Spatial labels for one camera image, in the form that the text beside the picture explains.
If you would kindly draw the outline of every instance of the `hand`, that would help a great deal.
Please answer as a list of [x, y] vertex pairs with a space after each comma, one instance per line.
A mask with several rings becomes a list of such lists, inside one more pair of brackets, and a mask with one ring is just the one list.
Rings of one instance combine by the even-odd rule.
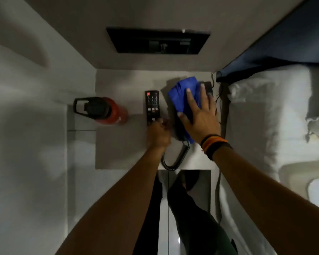
[[171, 132], [169, 124], [162, 118], [148, 126], [147, 146], [148, 148], [164, 148], [171, 144]]
[[187, 100], [192, 111], [192, 121], [182, 112], [178, 112], [178, 117], [181, 119], [185, 129], [197, 143], [208, 136], [209, 134], [221, 134], [221, 127], [217, 118], [216, 104], [214, 97], [205, 92], [204, 84], [201, 84], [201, 109], [195, 102], [190, 89], [187, 88]]

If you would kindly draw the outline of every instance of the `black pants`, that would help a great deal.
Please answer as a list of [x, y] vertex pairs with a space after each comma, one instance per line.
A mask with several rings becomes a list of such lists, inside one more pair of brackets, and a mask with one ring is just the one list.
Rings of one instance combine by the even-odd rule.
[[[162, 184], [156, 176], [149, 209], [134, 248], [134, 255], [157, 254], [161, 199]], [[179, 182], [175, 182], [169, 189], [168, 204], [174, 214], [187, 255], [237, 254], [222, 227], [211, 214], [195, 204]]]

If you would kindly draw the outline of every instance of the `blue towel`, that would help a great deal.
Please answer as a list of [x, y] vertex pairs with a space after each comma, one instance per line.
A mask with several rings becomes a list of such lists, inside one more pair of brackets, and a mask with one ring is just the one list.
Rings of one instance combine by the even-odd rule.
[[[200, 85], [195, 77], [186, 78], [177, 82], [176, 86], [168, 92], [168, 95], [174, 104], [176, 111], [183, 112], [185, 115], [187, 115], [192, 123], [192, 111], [187, 101], [187, 88], [190, 88], [192, 96], [194, 97], [197, 105], [201, 107]], [[187, 131], [185, 131], [185, 136], [190, 143], [194, 143]]]

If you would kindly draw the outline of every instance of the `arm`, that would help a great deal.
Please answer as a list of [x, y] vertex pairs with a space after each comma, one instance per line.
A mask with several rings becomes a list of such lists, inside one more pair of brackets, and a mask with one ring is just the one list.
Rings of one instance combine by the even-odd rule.
[[157, 168], [170, 145], [161, 122], [148, 127], [141, 159], [80, 219], [56, 255], [132, 254], [148, 211]]
[[[179, 114], [192, 138], [201, 143], [209, 134], [219, 134], [213, 97], [201, 89], [201, 109], [191, 93], [187, 98], [193, 124]], [[213, 160], [236, 198], [275, 251], [280, 254], [319, 254], [319, 208], [248, 163], [234, 150], [221, 147]]]

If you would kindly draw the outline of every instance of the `black bracelet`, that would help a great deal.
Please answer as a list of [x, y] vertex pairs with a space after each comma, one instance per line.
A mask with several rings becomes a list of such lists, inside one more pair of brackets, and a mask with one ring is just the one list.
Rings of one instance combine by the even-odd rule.
[[233, 149], [232, 146], [228, 144], [227, 142], [218, 141], [211, 144], [205, 154], [210, 160], [213, 161], [213, 154], [215, 153], [215, 151], [217, 151], [219, 148], [224, 146]]
[[209, 137], [212, 137], [212, 136], [217, 136], [217, 137], [221, 137], [220, 135], [217, 135], [217, 134], [209, 134], [207, 135], [200, 143], [200, 146], [202, 147], [203, 143], [209, 139]]

